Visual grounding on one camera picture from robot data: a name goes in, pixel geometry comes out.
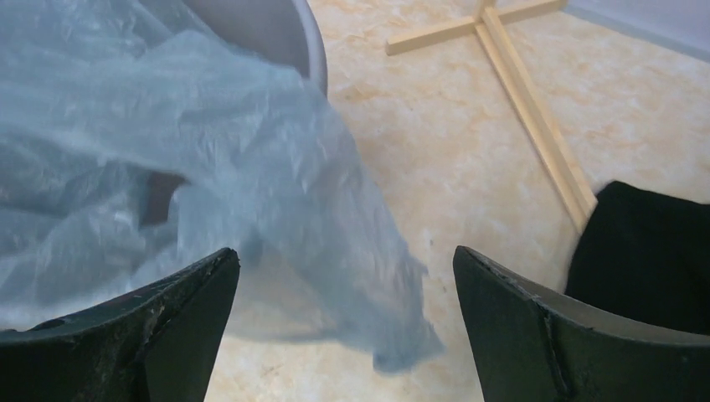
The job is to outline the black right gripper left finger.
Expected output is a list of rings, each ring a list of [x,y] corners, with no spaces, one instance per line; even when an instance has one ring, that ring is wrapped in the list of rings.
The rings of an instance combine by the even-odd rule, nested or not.
[[[1,334],[4,401],[202,401],[239,280],[224,248],[159,281]]]

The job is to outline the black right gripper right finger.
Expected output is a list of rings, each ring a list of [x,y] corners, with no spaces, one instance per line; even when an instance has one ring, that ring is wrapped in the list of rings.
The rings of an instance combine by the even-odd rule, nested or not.
[[[707,336],[600,310],[465,246],[452,265],[485,400],[708,400]]]

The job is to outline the blue plastic trash bag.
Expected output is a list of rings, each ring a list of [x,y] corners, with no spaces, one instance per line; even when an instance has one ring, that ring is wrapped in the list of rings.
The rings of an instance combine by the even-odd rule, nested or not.
[[[312,82],[179,1],[2,2],[2,328],[222,248],[242,337],[338,341],[383,373],[443,348],[425,266]]]

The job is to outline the grey round trash bin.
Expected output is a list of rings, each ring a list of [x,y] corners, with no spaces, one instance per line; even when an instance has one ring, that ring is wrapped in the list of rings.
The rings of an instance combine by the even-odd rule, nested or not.
[[[222,39],[296,68],[327,93],[327,56],[306,0],[193,0],[186,4]]]

